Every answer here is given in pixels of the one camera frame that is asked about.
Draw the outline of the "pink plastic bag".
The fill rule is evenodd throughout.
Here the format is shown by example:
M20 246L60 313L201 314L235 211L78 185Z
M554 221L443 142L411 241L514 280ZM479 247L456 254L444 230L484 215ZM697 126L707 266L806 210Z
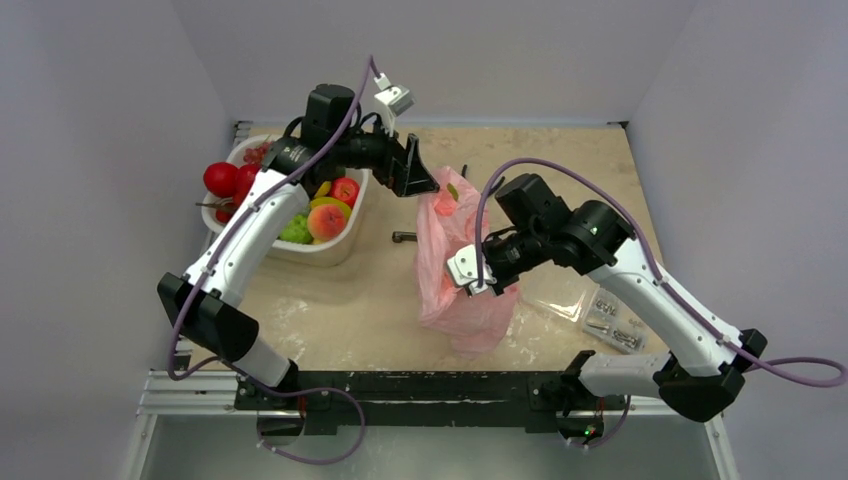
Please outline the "pink plastic bag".
M450 167L436 169L433 177L439 191L420 196L416 213L419 323L446 334L457 354L473 358L494 350L506 336L519 289L512 286L499 295L489 288L468 291L467 281L477 273L481 193Z

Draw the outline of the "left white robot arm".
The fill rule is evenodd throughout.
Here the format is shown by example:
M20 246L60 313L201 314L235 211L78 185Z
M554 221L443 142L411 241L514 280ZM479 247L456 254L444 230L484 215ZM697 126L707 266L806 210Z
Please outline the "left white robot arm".
M410 90L379 80L369 131L354 118L361 95L341 85L315 87L304 116L271 144L223 232L183 274L166 273L157 285L173 337L187 338L259 383L260 397L275 409L297 399L297 364L264 342L258 322L238 307L283 228L321 183L343 169L370 171L398 197L439 189L422 164L418 137L400 142L394 130L397 116L414 103Z

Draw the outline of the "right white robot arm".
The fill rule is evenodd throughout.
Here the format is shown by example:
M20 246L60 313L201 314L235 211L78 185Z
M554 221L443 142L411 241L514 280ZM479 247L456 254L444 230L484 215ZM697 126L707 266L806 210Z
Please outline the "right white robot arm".
M743 354L758 358L765 336L726 324L685 292L679 295L690 306L681 306L668 291L672 279L651 271L634 227L611 206L589 200L570 209L537 174L519 175L495 199L513 224L483 243L496 293L546 262L572 268L622 301L669 349L655 355L580 352L562 374L566 410L633 395L661 399L704 423L736 400L753 363Z

